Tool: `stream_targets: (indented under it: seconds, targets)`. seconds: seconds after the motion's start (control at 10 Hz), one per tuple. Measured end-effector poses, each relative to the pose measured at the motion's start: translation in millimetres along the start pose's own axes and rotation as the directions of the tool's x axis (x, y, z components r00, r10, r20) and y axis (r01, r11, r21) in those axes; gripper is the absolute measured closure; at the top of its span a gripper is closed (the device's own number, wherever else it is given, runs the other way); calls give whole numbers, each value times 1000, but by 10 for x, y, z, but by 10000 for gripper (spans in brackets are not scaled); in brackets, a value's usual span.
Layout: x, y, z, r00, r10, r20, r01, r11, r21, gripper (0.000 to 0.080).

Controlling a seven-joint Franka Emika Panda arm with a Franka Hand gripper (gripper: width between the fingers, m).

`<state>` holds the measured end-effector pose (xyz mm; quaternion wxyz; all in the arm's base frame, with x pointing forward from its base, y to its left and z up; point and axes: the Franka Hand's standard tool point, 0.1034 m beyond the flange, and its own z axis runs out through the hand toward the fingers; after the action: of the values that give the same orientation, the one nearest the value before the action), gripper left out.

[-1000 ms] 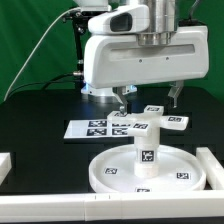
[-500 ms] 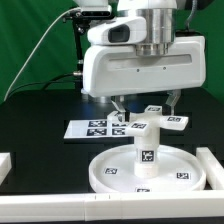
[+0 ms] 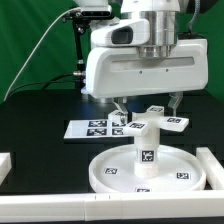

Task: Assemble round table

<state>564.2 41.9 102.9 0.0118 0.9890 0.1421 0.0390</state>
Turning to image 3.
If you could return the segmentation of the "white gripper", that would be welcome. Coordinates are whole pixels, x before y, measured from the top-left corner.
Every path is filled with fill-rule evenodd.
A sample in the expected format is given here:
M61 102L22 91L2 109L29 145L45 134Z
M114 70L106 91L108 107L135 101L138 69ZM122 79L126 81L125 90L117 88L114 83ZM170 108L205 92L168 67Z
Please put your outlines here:
M87 60L86 89L94 98L114 98L122 123L128 121L128 96L171 93L176 116L183 93L208 82L207 40L179 40L165 58L140 58L137 47L93 49Z

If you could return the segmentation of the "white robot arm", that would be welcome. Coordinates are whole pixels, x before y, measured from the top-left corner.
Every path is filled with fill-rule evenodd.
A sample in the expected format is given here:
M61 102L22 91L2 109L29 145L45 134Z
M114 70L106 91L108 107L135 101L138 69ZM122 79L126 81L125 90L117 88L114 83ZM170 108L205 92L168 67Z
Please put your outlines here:
M86 90L111 98L120 121L129 120L129 96L198 90L208 82L207 40L176 33L176 16L189 0L123 0L121 17L112 19L109 0L73 0L92 28Z

